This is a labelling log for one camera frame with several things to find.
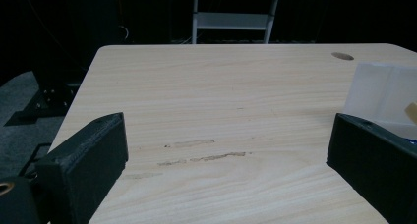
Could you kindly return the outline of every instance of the black plastic bracket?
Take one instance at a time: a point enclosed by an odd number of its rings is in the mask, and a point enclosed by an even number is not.
[[[336,114],[327,164],[389,223],[417,223],[417,145],[411,141]]]
[[[69,104],[49,106],[43,96],[39,90],[25,109],[15,112],[4,126],[35,124],[39,118],[63,117],[67,114],[70,107]]]

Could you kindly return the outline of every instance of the wooden tabletop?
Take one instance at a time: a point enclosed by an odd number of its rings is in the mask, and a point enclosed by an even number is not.
[[[416,66],[417,54],[389,44],[103,47],[53,147],[124,112],[130,160],[91,223],[385,223],[326,165],[358,62]]]

